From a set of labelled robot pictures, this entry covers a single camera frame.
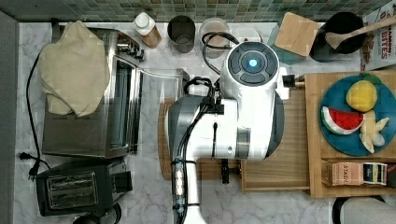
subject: wooden cutting board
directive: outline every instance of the wooden cutting board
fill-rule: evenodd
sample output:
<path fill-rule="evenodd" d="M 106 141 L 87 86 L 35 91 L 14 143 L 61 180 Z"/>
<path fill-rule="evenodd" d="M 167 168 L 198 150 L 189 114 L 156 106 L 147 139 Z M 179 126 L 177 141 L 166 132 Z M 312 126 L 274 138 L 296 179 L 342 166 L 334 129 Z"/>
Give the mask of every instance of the wooden cutting board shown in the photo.
<path fill-rule="evenodd" d="M 378 76 L 382 82 L 395 94 L 396 71 L 369 72 Z M 324 138 L 318 124 L 320 101 L 327 89 L 343 77 L 355 76 L 351 73 L 321 73 L 305 74 L 306 124 L 308 132 L 308 159 L 310 192 L 314 198 L 349 197 L 381 194 L 396 194 L 396 189 L 386 187 L 328 187 L 321 182 L 321 160 L 325 161 L 381 161 L 396 162 L 396 140 L 383 150 L 367 157 L 350 157 L 333 148 Z"/>

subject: mixer power cord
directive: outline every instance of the mixer power cord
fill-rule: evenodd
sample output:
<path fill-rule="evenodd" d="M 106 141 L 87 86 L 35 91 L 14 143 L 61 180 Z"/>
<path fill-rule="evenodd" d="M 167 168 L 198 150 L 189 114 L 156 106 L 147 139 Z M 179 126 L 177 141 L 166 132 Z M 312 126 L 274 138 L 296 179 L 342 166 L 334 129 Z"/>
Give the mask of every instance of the mixer power cord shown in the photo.
<path fill-rule="evenodd" d="M 209 63 L 209 61 L 207 60 L 207 58 L 206 58 L 206 48 L 211 48 L 211 49 L 231 49 L 231 47 L 228 46 L 228 45 L 220 46 L 220 47 L 219 46 L 209 45 L 209 41 L 215 36 L 221 36 L 223 38 L 226 38 L 226 39 L 234 42 L 236 45 L 239 44 L 239 41 L 235 38 L 235 36 L 233 36 L 231 34 L 228 34 L 228 33 L 225 33 L 225 32 L 208 32 L 208 33 L 206 33 L 206 34 L 204 34 L 202 36 L 201 41 L 204 43 L 204 47 L 202 49 L 202 56 L 204 57 L 204 61 L 205 61 L 205 63 L 207 64 L 207 66 L 209 68 L 211 68 L 215 73 L 220 75 L 220 70 L 217 67 L 215 67 L 213 64 Z"/>

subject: black container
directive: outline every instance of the black container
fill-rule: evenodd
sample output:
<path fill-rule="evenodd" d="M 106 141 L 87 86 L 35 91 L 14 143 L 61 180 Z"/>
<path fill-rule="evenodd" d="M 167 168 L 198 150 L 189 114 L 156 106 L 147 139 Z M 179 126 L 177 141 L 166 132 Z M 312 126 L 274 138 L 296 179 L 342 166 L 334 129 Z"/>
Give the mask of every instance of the black container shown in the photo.
<path fill-rule="evenodd" d="M 328 63 L 337 59 L 339 54 L 349 54 L 360 49 L 366 34 L 357 35 L 343 41 L 337 49 L 333 49 L 326 41 L 326 33 L 347 34 L 363 27 L 361 17 L 351 12 L 339 12 L 330 17 L 318 30 L 314 45 L 309 53 L 312 59 L 320 63 Z"/>
<path fill-rule="evenodd" d="M 195 23 L 190 17 L 176 16 L 169 21 L 168 35 L 175 49 L 188 53 L 194 48 Z"/>

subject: white marble countertop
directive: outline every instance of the white marble countertop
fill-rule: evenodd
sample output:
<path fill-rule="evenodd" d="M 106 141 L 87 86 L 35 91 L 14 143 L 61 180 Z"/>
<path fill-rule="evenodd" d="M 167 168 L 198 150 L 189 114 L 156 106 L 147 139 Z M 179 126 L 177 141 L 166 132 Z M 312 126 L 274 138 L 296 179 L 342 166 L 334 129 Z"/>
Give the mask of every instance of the white marble countertop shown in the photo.
<path fill-rule="evenodd" d="M 149 49 L 142 44 L 136 32 L 132 31 L 131 23 L 87 23 L 87 26 L 91 27 L 122 30 L 141 43 L 147 53 L 146 60 L 140 64 L 142 67 L 184 68 L 192 76 L 210 77 L 213 81 L 218 78 L 205 65 L 198 45 L 191 52 L 181 54 L 171 47 L 165 33 L 166 24 L 158 23 L 157 25 L 163 41 L 158 48 Z M 253 27 L 264 37 L 268 37 L 276 24 L 231 23 L 230 27 L 234 29 L 241 25 Z M 49 23 L 21 23 L 20 27 L 16 152 L 26 151 L 35 155 L 24 91 L 36 55 L 50 42 L 51 29 Z M 222 57 L 210 62 L 220 67 Z M 317 63 L 308 58 L 293 66 L 285 64 L 282 66 L 287 67 L 290 73 L 297 76 L 314 72 L 360 70 L 358 52 L 332 63 Z M 45 98 L 41 92 L 37 72 L 33 77 L 30 93 L 36 130 L 41 143 Z M 152 108 L 158 108 L 158 103 L 153 102 Z M 156 141 L 152 141 L 156 126 L 154 125 L 151 130 L 140 130 L 140 132 L 142 133 L 142 149 L 136 156 L 126 158 L 134 173 L 134 190 L 120 201 L 123 215 L 121 223 L 173 223 L 171 182 L 165 181 L 161 175 Z M 52 166 L 70 160 L 53 156 L 43 156 L 43 158 Z M 40 216 L 35 183 L 27 179 L 32 165 L 32 161 L 20 161 L 16 158 L 14 223 L 72 223 L 76 215 Z M 40 172 L 42 171 L 44 171 L 44 166 L 40 167 Z M 301 191 L 257 192 L 243 195 L 240 193 L 239 182 L 235 179 L 232 179 L 227 186 L 222 185 L 220 180 L 201 181 L 200 190 L 203 215 L 208 223 L 332 223 L 333 199 L 312 199 Z"/>

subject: wooden block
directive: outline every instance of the wooden block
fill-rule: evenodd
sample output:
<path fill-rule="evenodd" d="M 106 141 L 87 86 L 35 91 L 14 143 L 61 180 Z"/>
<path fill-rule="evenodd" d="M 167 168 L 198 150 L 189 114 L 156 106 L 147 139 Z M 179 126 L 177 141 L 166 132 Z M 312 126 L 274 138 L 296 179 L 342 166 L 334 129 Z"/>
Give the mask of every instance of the wooden block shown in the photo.
<path fill-rule="evenodd" d="M 319 24 L 287 12 L 276 37 L 275 45 L 302 57 L 309 55 Z"/>

